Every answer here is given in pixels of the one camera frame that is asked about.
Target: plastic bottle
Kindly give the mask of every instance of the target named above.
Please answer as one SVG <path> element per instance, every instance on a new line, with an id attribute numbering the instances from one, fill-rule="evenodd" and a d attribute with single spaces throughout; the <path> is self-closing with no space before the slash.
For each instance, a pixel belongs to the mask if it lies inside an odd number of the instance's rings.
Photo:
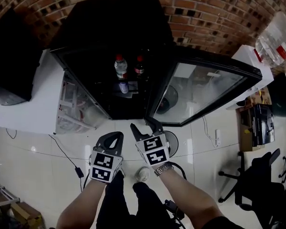
<path id="1" fill-rule="evenodd" d="M 138 60 L 138 64 L 136 65 L 134 70 L 137 73 L 137 76 L 139 77 L 144 73 L 145 68 L 143 64 L 143 57 L 141 55 L 137 57 L 137 60 Z"/>
<path id="2" fill-rule="evenodd" d="M 121 54 L 116 55 L 114 67 L 119 79 L 127 79 L 127 62 Z"/>
<path id="3" fill-rule="evenodd" d="M 277 12 L 267 28 L 260 34 L 255 49 L 262 62 L 276 67 L 286 60 L 286 15 Z"/>

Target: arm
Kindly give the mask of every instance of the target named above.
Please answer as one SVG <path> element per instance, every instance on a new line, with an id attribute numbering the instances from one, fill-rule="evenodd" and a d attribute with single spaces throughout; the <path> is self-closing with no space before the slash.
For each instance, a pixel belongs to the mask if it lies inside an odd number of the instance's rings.
<path id="1" fill-rule="evenodd" d="M 91 180 L 82 193 L 62 212 L 57 229 L 89 229 L 94 222 L 97 206 L 105 184 Z"/>
<path id="2" fill-rule="evenodd" d="M 215 201 L 173 169 L 160 175 L 176 205 L 191 220 L 195 229 L 201 229 L 210 220 L 223 216 Z"/>

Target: power outlet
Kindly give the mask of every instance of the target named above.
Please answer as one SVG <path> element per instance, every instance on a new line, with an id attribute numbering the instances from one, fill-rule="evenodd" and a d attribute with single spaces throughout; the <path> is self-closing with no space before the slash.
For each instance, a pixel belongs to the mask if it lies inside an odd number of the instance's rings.
<path id="1" fill-rule="evenodd" d="M 215 130 L 215 145 L 219 147 L 221 145 L 221 137 L 220 137 L 220 130 Z"/>

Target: silver watch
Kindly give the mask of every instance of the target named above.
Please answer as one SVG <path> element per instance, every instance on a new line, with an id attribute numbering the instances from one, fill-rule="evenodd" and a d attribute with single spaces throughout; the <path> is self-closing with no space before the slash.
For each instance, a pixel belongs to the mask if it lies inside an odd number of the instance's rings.
<path id="1" fill-rule="evenodd" d="M 167 162 L 164 163 L 163 165 L 161 165 L 159 168 L 157 168 L 154 173 L 156 174 L 156 176 L 160 176 L 164 171 L 167 171 L 168 169 L 173 169 L 173 166 Z"/>

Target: display fridge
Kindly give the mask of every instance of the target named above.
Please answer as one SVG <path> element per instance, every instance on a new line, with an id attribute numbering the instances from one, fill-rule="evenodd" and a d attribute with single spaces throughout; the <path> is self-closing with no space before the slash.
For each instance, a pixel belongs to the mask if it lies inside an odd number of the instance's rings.
<path id="1" fill-rule="evenodd" d="M 246 63 L 177 46 L 168 19 L 159 0 L 86 0 L 74 6 L 51 52 L 112 120 L 150 116 L 163 126 L 183 126 L 262 79 Z M 117 54 L 128 64 L 124 79 L 114 67 Z M 119 84 L 127 84 L 128 92 Z"/>

